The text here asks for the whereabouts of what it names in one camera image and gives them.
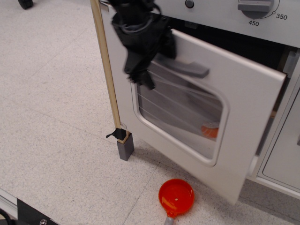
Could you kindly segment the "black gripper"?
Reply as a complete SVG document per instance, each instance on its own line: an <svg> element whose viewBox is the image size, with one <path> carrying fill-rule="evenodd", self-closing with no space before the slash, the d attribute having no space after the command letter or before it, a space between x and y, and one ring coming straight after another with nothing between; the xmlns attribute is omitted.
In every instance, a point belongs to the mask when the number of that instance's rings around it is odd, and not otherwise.
<svg viewBox="0 0 300 225"><path fill-rule="evenodd" d="M116 14L112 25L124 47L127 49L127 59L124 72L130 81L137 81L149 90L155 88L148 67L156 54L170 59L176 58L176 44L171 31L170 18L150 13L145 25L138 28L121 23Z"/></svg>

